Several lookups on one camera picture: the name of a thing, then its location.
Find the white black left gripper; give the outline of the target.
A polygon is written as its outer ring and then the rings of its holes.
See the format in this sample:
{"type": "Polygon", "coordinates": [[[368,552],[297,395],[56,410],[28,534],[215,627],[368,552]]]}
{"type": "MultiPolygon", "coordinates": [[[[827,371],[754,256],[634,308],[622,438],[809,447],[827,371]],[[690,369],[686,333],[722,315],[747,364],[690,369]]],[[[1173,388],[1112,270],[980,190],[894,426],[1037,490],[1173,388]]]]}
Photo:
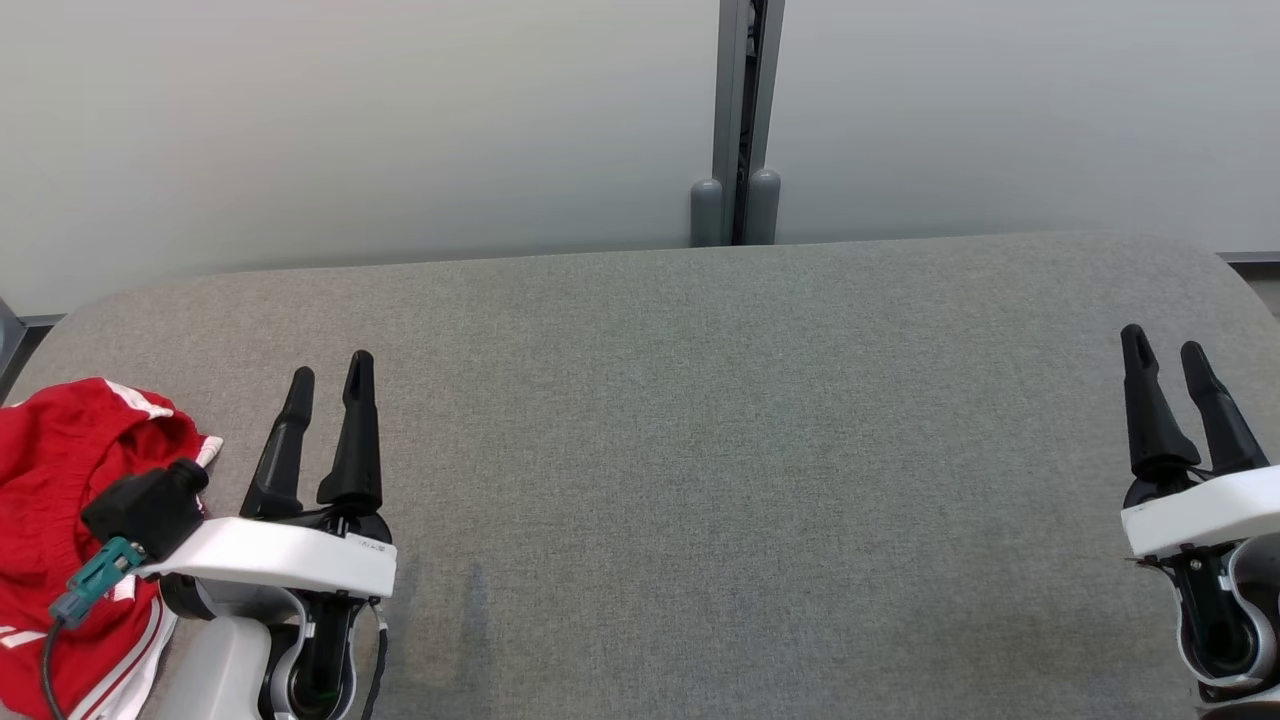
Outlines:
{"type": "MultiPolygon", "coordinates": [[[[242,518],[204,521],[165,560],[141,565],[141,577],[183,574],[297,591],[346,592],[362,598],[394,594],[393,544],[355,533],[338,537],[268,523],[303,511],[297,489],[314,383],[311,368],[294,370],[239,507],[242,518]]],[[[366,350],[351,357],[342,402],[339,439],[332,469],[317,488],[317,502],[378,511],[383,505],[379,420],[374,357],[366,350]]]]}

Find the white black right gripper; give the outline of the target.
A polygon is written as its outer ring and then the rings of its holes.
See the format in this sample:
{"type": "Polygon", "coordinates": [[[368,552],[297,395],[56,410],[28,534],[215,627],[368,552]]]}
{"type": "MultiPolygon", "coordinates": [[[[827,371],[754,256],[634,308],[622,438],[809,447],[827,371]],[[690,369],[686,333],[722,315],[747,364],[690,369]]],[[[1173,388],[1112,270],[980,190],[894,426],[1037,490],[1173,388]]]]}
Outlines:
{"type": "MultiPolygon", "coordinates": [[[[1120,340],[1133,475],[1155,480],[1160,471],[1198,465],[1198,448],[1181,432],[1160,386],[1160,364],[1144,329],[1125,325],[1120,340]]],[[[1188,393],[1204,428],[1212,473],[1219,477],[1124,509],[1123,529],[1137,559],[1169,559],[1185,546],[1212,547],[1279,533],[1279,468],[1270,466],[1201,343],[1187,341],[1180,357],[1188,393]]]]}

